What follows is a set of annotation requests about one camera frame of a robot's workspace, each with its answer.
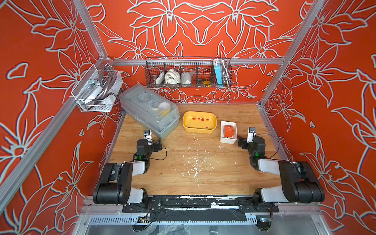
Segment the yellow plastic tray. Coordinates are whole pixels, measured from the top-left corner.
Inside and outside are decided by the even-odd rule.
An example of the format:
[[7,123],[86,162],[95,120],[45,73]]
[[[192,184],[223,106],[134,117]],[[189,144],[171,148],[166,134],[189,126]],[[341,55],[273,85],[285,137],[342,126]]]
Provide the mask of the yellow plastic tray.
[[188,111],[182,124],[187,132],[211,134],[217,128],[217,117],[209,112]]

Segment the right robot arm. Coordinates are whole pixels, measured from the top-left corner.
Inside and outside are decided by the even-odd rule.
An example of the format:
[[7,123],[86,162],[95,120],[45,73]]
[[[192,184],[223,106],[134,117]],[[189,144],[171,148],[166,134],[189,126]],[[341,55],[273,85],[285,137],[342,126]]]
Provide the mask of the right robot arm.
[[259,136],[254,136],[251,142],[239,136],[238,146],[248,151],[250,165],[254,170],[280,177],[280,186],[255,190],[257,203],[324,202],[325,192],[308,162],[267,158],[265,140]]

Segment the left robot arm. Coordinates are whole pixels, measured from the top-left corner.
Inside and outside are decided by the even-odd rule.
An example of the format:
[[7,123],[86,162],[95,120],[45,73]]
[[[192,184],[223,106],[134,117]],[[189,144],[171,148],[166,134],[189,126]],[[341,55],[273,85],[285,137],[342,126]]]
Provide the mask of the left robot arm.
[[139,139],[137,152],[132,161],[106,163],[93,193],[95,204],[143,204],[148,203],[146,189],[132,187],[134,176],[148,172],[151,155],[163,149],[162,140]]

